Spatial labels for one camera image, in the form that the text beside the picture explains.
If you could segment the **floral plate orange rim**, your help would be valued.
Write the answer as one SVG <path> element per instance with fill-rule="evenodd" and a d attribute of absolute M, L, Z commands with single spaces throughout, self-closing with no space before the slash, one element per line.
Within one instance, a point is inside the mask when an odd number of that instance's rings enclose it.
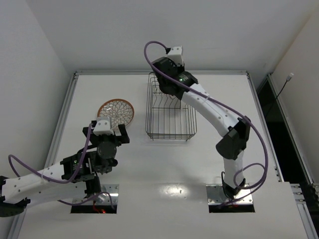
<path fill-rule="evenodd" d="M 124 99 L 112 99 L 102 104 L 97 112 L 97 117 L 109 117 L 112 129 L 118 130 L 118 125 L 128 126 L 135 115 L 132 104 Z"/>

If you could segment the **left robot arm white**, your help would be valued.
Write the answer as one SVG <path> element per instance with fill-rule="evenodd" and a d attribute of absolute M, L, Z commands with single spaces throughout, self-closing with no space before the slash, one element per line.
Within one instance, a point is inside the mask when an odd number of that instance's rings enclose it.
<path fill-rule="evenodd" d="M 65 199 L 83 196 L 92 200 L 103 193 L 99 175 L 110 173 L 118 162 L 117 148 L 128 144 L 124 124 L 118 126 L 120 135 L 105 121 L 92 121 L 82 129 L 85 145 L 76 154 L 36 171 L 29 166 L 28 175 L 0 178 L 0 216 L 22 214 L 27 207 L 50 201 L 65 203 Z"/>

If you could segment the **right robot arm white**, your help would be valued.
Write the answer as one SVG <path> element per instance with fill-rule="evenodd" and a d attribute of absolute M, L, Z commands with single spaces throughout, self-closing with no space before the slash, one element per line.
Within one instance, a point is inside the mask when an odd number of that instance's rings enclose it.
<path fill-rule="evenodd" d="M 242 170 L 244 150 L 250 134 L 248 121 L 210 101 L 208 93 L 199 84 L 198 79 L 185 71 L 184 67 L 177 66 L 171 59 L 161 57 L 153 61 L 152 65 L 174 79 L 171 81 L 155 71 L 160 90 L 193 107 L 215 127 L 221 136 L 216 150 L 224 161 L 225 174 L 222 186 L 224 194 L 234 199 L 240 192 L 239 187 L 245 186 L 246 183 Z"/>

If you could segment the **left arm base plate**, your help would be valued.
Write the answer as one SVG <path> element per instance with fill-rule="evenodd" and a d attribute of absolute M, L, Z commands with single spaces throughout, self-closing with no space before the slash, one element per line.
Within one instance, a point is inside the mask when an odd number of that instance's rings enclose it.
<path fill-rule="evenodd" d="M 110 197 L 108 196 L 108 194 L 103 193 L 96 198 L 91 199 L 90 201 L 88 200 L 88 198 L 84 197 L 74 198 L 72 200 L 72 204 L 81 203 L 82 205 L 92 205 L 95 201 L 96 205 L 110 206 L 111 204 L 113 204 L 113 206 L 115 206 L 118 203 L 119 187 L 119 184 L 102 184 L 101 191 L 108 192 L 110 194 Z"/>

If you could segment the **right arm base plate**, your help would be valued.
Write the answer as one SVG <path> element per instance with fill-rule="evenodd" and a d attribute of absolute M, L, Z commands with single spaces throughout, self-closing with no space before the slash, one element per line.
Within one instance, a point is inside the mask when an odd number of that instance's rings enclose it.
<path fill-rule="evenodd" d="M 206 184 L 208 205 L 219 206 L 220 204 L 227 205 L 252 205 L 253 198 L 251 190 L 240 190 L 234 199 L 229 199 L 225 194 L 222 184 Z"/>

